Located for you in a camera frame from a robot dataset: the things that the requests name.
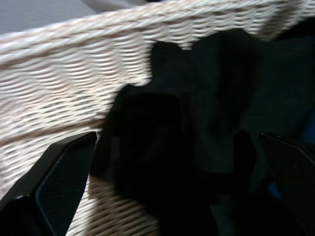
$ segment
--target black plastic object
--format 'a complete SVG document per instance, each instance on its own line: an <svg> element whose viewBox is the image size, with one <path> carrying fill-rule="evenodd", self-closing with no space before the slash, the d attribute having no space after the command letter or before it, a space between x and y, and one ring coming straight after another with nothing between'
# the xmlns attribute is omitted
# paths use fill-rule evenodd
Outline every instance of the black plastic object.
<svg viewBox="0 0 315 236"><path fill-rule="evenodd" d="M0 201L1 236L64 236L84 193L96 133L53 143Z"/></svg>
<svg viewBox="0 0 315 236"><path fill-rule="evenodd" d="M315 145L268 133L260 141L289 211L305 236L315 235Z"/></svg>

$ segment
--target black cloth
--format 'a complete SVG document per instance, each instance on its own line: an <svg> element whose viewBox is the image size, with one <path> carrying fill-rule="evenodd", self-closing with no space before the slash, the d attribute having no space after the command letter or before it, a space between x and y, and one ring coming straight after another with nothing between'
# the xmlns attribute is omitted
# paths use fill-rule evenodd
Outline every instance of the black cloth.
<svg viewBox="0 0 315 236"><path fill-rule="evenodd" d="M314 108L314 32L311 18L273 42L241 29L190 51L157 42L152 80L118 93L91 174L143 203L162 235L216 235L208 204L268 175L259 134L292 136Z"/></svg>

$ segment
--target laundry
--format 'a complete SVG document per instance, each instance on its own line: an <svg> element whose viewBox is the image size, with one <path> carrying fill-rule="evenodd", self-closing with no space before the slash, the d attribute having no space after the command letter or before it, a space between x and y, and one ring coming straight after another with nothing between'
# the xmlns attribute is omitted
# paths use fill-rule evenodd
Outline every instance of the laundry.
<svg viewBox="0 0 315 236"><path fill-rule="evenodd" d="M293 137L314 109L315 18L272 42L242 29L189 51L157 42L150 62L147 85L118 93L90 172L141 202L162 236L217 235L209 204L269 175L259 134Z"/></svg>

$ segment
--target woven wicker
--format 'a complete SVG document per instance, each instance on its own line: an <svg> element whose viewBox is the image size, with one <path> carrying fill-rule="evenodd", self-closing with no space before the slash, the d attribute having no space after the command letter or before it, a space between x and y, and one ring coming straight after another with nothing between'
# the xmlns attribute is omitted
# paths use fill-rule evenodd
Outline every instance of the woven wicker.
<svg viewBox="0 0 315 236"><path fill-rule="evenodd" d="M188 48L230 28L268 40L313 15L314 0L178 0L3 35L0 197L49 144L99 130L123 84L146 83L155 40ZM90 178L68 235L156 235L156 228L139 205Z"/></svg>

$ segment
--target black fabric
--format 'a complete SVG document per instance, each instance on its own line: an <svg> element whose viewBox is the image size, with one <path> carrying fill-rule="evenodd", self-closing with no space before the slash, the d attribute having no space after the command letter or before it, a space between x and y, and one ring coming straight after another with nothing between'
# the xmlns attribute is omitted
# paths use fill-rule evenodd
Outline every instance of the black fabric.
<svg viewBox="0 0 315 236"><path fill-rule="evenodd" d="M259 133L293 135L314 108L314 29L310 19L273 42L233 29L190 51L155 43L152 80L118 93L91 174L143 203L162 235L216 235L208 204L239 203L269 173Z"/></svg>

